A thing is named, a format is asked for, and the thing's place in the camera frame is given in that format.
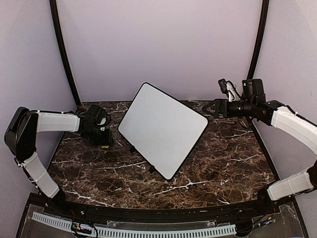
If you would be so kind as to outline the white whiteboard black frame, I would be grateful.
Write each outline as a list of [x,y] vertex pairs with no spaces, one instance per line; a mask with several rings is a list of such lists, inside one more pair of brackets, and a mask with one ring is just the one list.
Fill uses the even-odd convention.
[[205,116],[144,83],[121,120],[118,132],[170,180],[207,126]]

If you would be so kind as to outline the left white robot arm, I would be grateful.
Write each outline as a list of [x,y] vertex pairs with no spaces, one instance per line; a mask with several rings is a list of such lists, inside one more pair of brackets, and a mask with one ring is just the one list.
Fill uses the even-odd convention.
[[4,142],[14,155],[29,181],[48,198],[50,207],[59,216],[66,216],[70,206],[65,193],[49,175],[39,159],[37,134],[42,132],[77,132],[93,146],[110,146],[112,132],[107,128],[111,117],[98,105],[91,105],[84,114],[50,112],[19,107],[4,135]]

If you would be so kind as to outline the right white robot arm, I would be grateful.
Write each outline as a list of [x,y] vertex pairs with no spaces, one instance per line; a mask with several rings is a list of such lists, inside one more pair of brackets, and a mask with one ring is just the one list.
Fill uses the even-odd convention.
[[[267,101],[261,79],[242,81],[243,93],[239,95],[231,81],[221,79],[220,89],[227,99],[215,99],[203,106],[204,113],[213,118],[251,117],[268,126],[280,129],[317,152],[317,126],[279,101]],[[289,196],[311,192],[317,188],[317,166],[265,186],[257,193],[253,211],[263,215],[275,202]]]

